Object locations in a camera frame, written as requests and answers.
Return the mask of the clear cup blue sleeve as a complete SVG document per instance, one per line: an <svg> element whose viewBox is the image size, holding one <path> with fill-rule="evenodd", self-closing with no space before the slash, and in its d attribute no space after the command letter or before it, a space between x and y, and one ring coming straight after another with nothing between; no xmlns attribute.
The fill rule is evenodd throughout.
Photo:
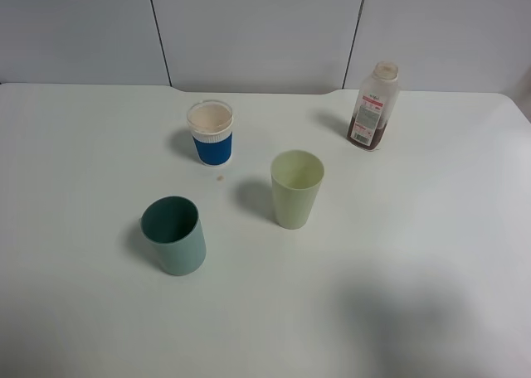
<svg viewBox="0 0 531 378"><path fill-rule="evenodd" d="M201 163L220 167L232 154L232 108L220 100L204 100L187 112L187 122Z"/></svg>

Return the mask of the light green plastic cup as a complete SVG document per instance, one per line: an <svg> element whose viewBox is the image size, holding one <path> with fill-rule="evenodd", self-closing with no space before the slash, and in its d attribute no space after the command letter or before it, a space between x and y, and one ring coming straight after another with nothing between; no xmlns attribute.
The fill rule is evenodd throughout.
<svg viewBox="0 0 531 378"><path fill-rule="evenodd" d="M277 223L289 230L303 227L324 179L324 164L307 151L285 151L274 158L270 176Z"/></svg>

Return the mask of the teal plastic cup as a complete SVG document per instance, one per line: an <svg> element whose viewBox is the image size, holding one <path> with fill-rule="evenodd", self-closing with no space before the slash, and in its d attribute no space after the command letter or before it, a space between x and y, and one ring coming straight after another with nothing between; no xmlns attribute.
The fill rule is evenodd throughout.
<svg viewBox="0 0 531 378"><path fill-rule="evenodd" d="M152 244L161 268L183 276L199 269L207 255L198 208L182 196L166 196L151 204L140 229Z"/></svg>

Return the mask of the plastic drink bottle brown liquid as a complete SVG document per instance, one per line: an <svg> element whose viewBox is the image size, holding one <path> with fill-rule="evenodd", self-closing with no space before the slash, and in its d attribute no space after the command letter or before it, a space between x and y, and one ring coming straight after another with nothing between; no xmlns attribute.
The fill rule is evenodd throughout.
<svg viewBox="0 0 531 378"><path fill-rule="evenodd" d="M399 95L398 74L395 63L380 61L362 83L348 128L349 142L368 151L381 142Z"/></svg>

